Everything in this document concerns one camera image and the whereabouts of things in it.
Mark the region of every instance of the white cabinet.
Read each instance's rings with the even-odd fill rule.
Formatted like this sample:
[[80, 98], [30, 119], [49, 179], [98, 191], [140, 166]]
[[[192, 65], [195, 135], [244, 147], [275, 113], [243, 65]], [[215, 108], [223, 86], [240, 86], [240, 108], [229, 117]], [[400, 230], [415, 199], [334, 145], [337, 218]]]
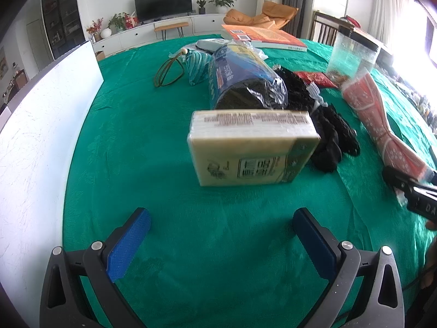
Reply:
[[[176, 17], [165, 19], [159, 22], [151, 22], [119, 32], [106, 39], [93, 44], [94, 51], [103, 51], [105, 56], [129, 49], [157, 42], [161, 40], [161, 32], [156, 33], [155, 27], [188, 22], [187, 27], [183, 27], [184, 36], [202, 35], [219, 33], [222, 30], [223, 14], [194, 15], [187, 17]], [[167, 31], [167, 39], [179, 38], [177, 29]]]
[[103, 51], [105, 55], [110, 55], [122, 50], [122, 44], [120, 43], [120, 38], [115, 35], [94, 43], [93, 49], [95, 52]]
[[121, 49], [128, 49], [157, 41], [153, 24], [138, 26], [119, 33]]
[[196, 34], [204, 32], [217, 32], [223, 29], [222, 24], [225, 15], [209, 14], [197, 15], [194, 17], [194, 32]]

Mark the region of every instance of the blue packaging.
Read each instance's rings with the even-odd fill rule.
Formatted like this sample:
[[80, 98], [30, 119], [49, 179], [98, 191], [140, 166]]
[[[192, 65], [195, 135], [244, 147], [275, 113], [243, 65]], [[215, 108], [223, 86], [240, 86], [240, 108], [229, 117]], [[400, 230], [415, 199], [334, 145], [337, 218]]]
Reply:
[[208, 73], [211, 109], [284, 109], [288, 104], [283, 80], [250, 46], [220, 47]]

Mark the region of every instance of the metal screw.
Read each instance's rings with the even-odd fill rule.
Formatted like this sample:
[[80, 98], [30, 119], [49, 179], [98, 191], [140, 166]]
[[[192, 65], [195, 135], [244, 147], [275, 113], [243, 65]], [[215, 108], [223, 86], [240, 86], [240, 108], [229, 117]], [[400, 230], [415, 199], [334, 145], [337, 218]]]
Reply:
[[341, 242], [341, 246], [346, 250], [351, 250], [353, 248], [352, 243], [348, 241]]
[[386, 246], [386, 245], [384, 245], [384, 246], [382, 247], [382, 252], [383, 252], [385, 255], [392, 255], [392, 249], [391, 249], [390, 247]]
[[61, 247], [54, 247], [52, 253], [53, 253], [53, 255], [59, 255], [62, 253], [62, 248]]
[[103, 243], [100, 241], [94, 242], [91, 244], [91, 249], [92, 250], [100, 250], [103, 247]]

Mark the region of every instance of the book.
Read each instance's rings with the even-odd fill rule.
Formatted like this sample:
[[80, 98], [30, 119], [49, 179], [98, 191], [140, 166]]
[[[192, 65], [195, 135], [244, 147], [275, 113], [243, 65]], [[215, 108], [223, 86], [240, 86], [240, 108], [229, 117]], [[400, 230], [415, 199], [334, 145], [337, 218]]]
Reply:
[[290, 51], [307, 50], [305, 43], [282, 30], [229, 24], [223, 24], [222, 27], [222, 37], [224, 39], [250, 42], [255, 48], [276, 48]]
[[291, 182], [320, 140], [308, 112], [195, 111], [187, 141], [200, 186]]

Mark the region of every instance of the small wooden bench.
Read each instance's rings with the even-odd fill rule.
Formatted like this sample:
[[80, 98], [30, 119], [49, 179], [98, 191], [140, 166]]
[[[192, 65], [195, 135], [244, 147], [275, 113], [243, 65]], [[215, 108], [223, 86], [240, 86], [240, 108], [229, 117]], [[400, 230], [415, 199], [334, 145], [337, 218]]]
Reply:
[[166, 26], [155, 27], [155, 32], [161, 31], [162, 39], [166, 40], [167, 39], [167, 30], [177, 28], [178, 33], [179, 33], [179, 37], [182, 38], [184, 36], [184, 30], [182, 29], [182, 27], [188, 27], [188, 26], [189, 26], [188, 22], [180, 22], [178, 24], [168, 24]]

